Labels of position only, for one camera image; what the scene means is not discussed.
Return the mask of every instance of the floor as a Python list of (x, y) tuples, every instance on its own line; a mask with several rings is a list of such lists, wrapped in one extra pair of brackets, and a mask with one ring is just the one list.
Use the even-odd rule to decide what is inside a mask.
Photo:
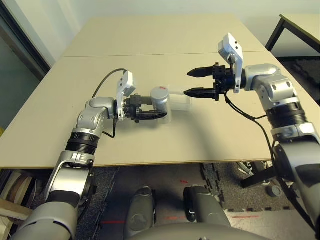
[[(114, 182), (100, 218), (100, 229), (95, 236), (97, 240), (123, 239), (131, 197), (141, 187), (148, 185), (155, 190), (155, 226), (187, 223), (183, 208), (184, 188), (191, 185), (208, 187), (200, 164), (121, 167)], [(244, 212), (226, 210), (225, 213), (232, 227), (272, 240), (315, 239), (313, 231), (295, 210), (248, 212), (244, 209)]]

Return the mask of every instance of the red marking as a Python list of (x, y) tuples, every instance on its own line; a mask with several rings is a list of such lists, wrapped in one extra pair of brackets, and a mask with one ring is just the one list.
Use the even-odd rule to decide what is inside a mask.
[(232, 219), (252, 219), (252, 218), (259, 218), (260, 216), (233, 216)]
[(177, 216), (167, 216), (165, 219), (166, 220), (177, 220), (178, 217)]
[(124, 224), (126, 221), (101, 221), (101, 224)]
[(186, 216), (166, 216), (164, 219), (166, 220), (178, 220), (178, 219), (185, 219)]

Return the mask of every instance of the table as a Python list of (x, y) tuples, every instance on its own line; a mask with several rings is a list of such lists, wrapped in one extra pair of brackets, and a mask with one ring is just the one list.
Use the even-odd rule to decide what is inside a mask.
[(280, 21), (265, 45), (271, 51), (284, 29), (288, 29), (320, 53), (320, 14), (280, 14)]
[(64, 57), (218, 53), (227, 33), (244, 52), (265, 47), (233, 14), (95, 17)]
[[(219, 40), (216, 38), (214, 49), (223, 36), (221, 33)], [(211, 77), (192, 78), (186, 74), (193, 68), (210, 66), (217, 61), (225, 64), (218, 53), (64, 55), (0, 138), (1, 167), (52, 168), (65, 149), (85, 102), (103, 77), (116, 68), (132, 71), (138, 82), (135, 92), (149, 96), (150, 90), (156, 86), (181, 91), (193, 87), (211, 88)], [(262, 63), (279, 66), (289, 77), (308, 119), (320, 131), (320, 108), (275, 57), (268, 51), (244, 52), (245, 65)], [(108, 79), (98, 96), (115, 97), (120, 76), (119, 73)], [(229, 97), (247, 113), (264, 115), (255, 92), (230, 93)], [(271, 138), (268, 120), (260, 122)], [(107, 131), (111, 131), (111, 126), (110, 121)], [(192, 110), (173, 112), (170, 124), (161, 125), (157, 121), (137, 124), (129, 119), (118, 122), (116, 138), (103, 135), (95, 156), (95, 166), (261, 161), (270, 158), (260, 128), (234, 112), (223, 99), (219, 102), (192, 99)]]

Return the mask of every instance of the cable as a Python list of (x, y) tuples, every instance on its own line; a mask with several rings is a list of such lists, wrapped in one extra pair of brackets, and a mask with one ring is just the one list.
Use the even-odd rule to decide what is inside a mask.
[(9, 237), (12, 238), (12, 236), (11, 236), (11, 234), (10, 234), (9, 227), (8, 227), (8, 225), (5, 223), (5, 221), (4, 221), (2, 218), (3, 218), (3, 217), (0, 216), (1, 222), (6, 226), (6, 228), (7, 228), (7, 230), (8, 230), (8, 235), (9, 235)]
[[(105, 83), (105, 81), (106, 81), (112, 74), (114, 74), (114, 73), (116, 73), (116, 72), (120, 72), (120, 71), (123, 71), (123, 73), (125, 73), (125, 72), (128, 71), (128, 70), (125, 69), (125, 68), (118, 68), (118, 69), (115, 69), (115, 70), (109, 72), (109, 73), (103, 78), (103, 80), (100, 82), (99, 86), (98, 86), (98, 87), (96, 88), (96, 90), (94, 91), (94, 94), (92, 95), (92, 98), (95, 98), (95, 97), (96, 97), (96, 95), (97, 95), (98, 91), (100, 90), (101, 86)], [(115, 136), (116, 136), (116, 126), (117, 126), (117, 122), (118, 122), (118, 118), (117, 118), (117, 116), (115, 116), (115, 117), (113, 118), (112, 135), (109, 134), (109, 133), (107, 133), (106, 131), (103, 131), (102, 133), (105, 134), (105, 135), (107, 135), (108, 137), (114, 139)]]
[(263, 116), (259, 116), (259, 117), (254, 117), (254, 116), (251, 116), (247, 113), (245, 113), (244, 111), (242, 111), (240, 108), (238, 108), (236, 105), (234, 105), (232, 103), (232, 101), (228, 98), (227, 96), (227, 93), (228, 93), (229, 90), (225, 91), (225, 93), (223, 94), (224, 95), (224, 98), (225, 98), (225, 102), (233, 109), (235, 110), (238, 114), (244, 116), (246, 119), (249, 119), (250, 121), (254, 122), (255, 124), (257, 124), (261, 130), (263, 131), (263, 134), (265, 136), (265, 139), (266, 139), (266, 142), (268, 144), (268, 147), (269, 147), (269, 151), (270, 151), (270, 154), (271, 154), (271, 159), (273, 159), (273, 152), (272, 152), (272, 148), (271, 148), (271, 144), (270, 144), (270, 141), (269, 141), (269, 138), (268, 138), (268, 135), (267, 135), (267, 132), (266, 130), (264, 129), (264, 127), (259, 123), (257, 122), (256, 120), (258, 119), (262, 119), (262, 118), (265, 118), (267, 115), (263, 115)]
[(34, 200), (35, 200), (36, 192), (37, 192), (37, 179), (35, 180), (35, 183), (34, 183), (34, 194), (33, 194), (33, 198), (32, 198), (32, 201), (31, 201), (31, 203), (30, 203), (30, 206), (32, 206), (32, 203), (33, 203)]
[(89, 205), (90, 205), (90, 203), (91, 203), (91, 199), (92, 199), (92, 196), (89, 197), (89, 199), (86, 201), (85, 206), (84, 206), (84, 209), (82, 210), (80, 216), (78, 217), (78, 223), (82, 220), (82, 218), (84, 217), (86, 211), (88, 210)]
[(127, 69), (124, 69), (124, 68), (118, 68), (118, 69), (115, 69), (115, 70), (109, 72), (108, 75), (104, 77), (104, 79), (100, 82), (99, 86), (96, 88), (96, 90), (95, 90), (92, 98), (95, 98), (95, 97), (96, 97), (96, 95), (97, 95), (98, 91), (100, 90), (101, 86), (105, 83), (105, 81), (106, 81), (112, 74), (114, 74), (114, 73), (116, 73), (116, 72), (120, 72), (120, 71), (123, 71), (123, 73), (125, 73), (125, 72), (128, 71), (128, 70), (127, 70)]
[(107, 135), (108, 137), (114, 139), (115, 136), (116, 136), (116, 125), (117, 125), (117, 122), (118, 122), (118, 118), (115, 116), (113, 118), (113, 125), (112, 125), (112, 135), (107, 133), (106, 131), (103, 131), (102, 133)]

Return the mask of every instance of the black metal table leg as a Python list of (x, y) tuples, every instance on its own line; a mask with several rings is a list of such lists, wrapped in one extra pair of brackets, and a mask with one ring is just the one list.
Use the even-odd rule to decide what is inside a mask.
[(259, 173), (254, 174), (240, 182), (242, 188), (252, 187), (257, 184), (261, 184), (263, 181), (270, 180), (276, 177), (275, 168), (268, 167), (266, 170), (260, 171)]
[(275, 30), (273, 31), (269, 41), (267, 42), (267, 44), (265, 45), (265, 48), (270, 52), (276, 42), (278, 41), (280, 35), (282, 34), (282, 32), (284, 31), (285, 27), (284, 27), (284, 23), (285, 20), (283, 20), (282, 18), (280, 19), (278, 25), (275, 27)]

